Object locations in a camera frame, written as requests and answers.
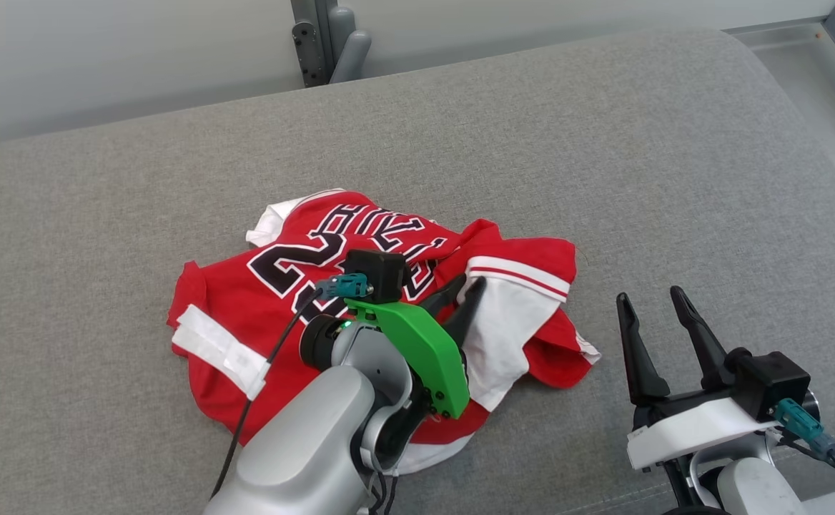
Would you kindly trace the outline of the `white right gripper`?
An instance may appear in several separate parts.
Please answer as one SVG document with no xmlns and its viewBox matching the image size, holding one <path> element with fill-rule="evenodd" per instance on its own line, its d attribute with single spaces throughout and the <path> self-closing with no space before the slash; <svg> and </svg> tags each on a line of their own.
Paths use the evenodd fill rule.
<svg viewBox="0 0 835 515">
<path fill-rule="evenodd" d="M 717 391 L 734 384 L 734 374 L 725 366 L 727 352 L 694 307 L 685 290 L 671 286 L 670 297 L 680 325 L 688 331 L 698 364 L 701 366 L 701 387 Z M 627 293 L 616 298 L 621 333 L 628 396 L 633 405 L 650 405 L 665 400 L 670 388 L 656 371 L 655 365 L 640 334 L 640 320 Z M 696 407 L 652 423 L 650 406 L 634 408 L 632 433 L 627 436 L 627 456 L 634 470 L 661 465 L 686 454 L 722 447 L 738 438 L 760 433 L 758 458 L 772 464 L 765 431 L 774 427 L 773 421 L 759 423 L 735 400 L 702 402 Z"/>
</svg>

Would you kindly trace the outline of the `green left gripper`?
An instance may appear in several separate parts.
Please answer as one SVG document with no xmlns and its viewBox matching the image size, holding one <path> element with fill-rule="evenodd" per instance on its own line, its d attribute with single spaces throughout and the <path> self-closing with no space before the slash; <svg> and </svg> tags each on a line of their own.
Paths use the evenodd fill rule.
<svg viewBox="0 0 835 515">
<path fill-rule="evenodd" d="M 470 284 L 463 301 L 446 320 L 445 329 L 434 318 L 456 303 L 466 280 L 466 274 L 459 274 L 421 300 L 420 306 L 401 301 L 372 304 L 345 300 L 356 319 L 384 333 L 424 387 L 430 389 L 437 413 L 449 418 L 460 418 L 470 403 L 465 364 L 457 345 L 463 345 L 472 328 L 487 286 L 486 278 L 476 278 Z"/>
</svg>

